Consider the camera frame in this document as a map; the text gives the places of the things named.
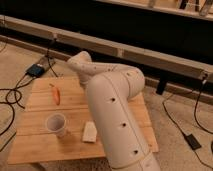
plywood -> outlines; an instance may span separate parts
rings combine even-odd
[[[49,84],[60,89],[61,104],[55,105]],[[130,108],[153,152],[158,145],[151,121],[139,94],[129,102]],[[67,136],[58,139],[45,128],[48,116],[63,113],[67,119]],[[26,110],[21,116],[17,136],[8,158],[9,164],[34,163],[104,157],[100,138],[96,143],[83,143],[84,125],[92,121],[84,90],[76,77],[42,78],[34,82]]]

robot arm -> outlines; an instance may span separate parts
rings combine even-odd
[[[112,170],[160,170],[127,102],[143,89],[143,73],[122,64],[92,63],[87,52],[68,64],[86,86],[88,106]]]

floor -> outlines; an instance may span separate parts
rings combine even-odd
[[[13,45],[7,45],[6,49],[0,53],[0,88],[13,87],[20,77],[24,74],[26,68],[36,62],[42,54],[35,53]],[[60,76],[75,75],[63,61],[56,61],[54,70]],[[48,71],[44,77],[52,77],[51,71]],[[25,104],[31,85],[23,88],[24,94],[22,104]],[[160,151],[155,154],[160,167],[163,171],[210,171],[207,167],[200,164],[197,157],[190,150],[189,146],[183,140],[180,132],[174,124],[168,119],[162,106],[162,101],[170,95],[165,92],[163,96],[157,95],[152,87],[145,87],[143,90],[145,102],[152,120],[155,130],[157,142]],[[3,93],[0,94],[0,100],[3,100]],[[202,148],[197,150],[198,155],[203,162],[213,165],[213,155],[211,153],[210,144],[213,136],[207,134],[197,128],[193,119],[193,108],[195,101],[185,97],[174,96],[167,102],[167,107],[172,117],[179,123],[186,134],[193,133]],[[0,105],[0,130],[11,117],[8,108]],[[18,106],[16,108],[16,120],[8,135],[0,137],[0,145],[11,135],[16,129],[16,124],[20,119],[23,109]],[[198,115],[199,120],[208,129],[213,130],[213,106],[199,103]],[[29,164],[8,165],[7,156],[12,143],[0,153],[0,170],[1,171],[30,171],[35,170]],[[76,160],[76,161],[58,161],[42,163],[42,165],[51,171],[109,171],[108,163],[105,158],[93,160]]]

white cup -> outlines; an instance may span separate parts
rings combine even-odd
[[[57,137],[63,137],[66,134],[66,118],[62,114],[53,114],[46,120],[46,128],[50,133]]]

orange carrot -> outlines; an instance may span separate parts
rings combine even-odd
[[[50,84],[50,86],[52,87],[53,100],[54,100],[56,105],[59,105],[60,104],[60,91],[53,84]]]

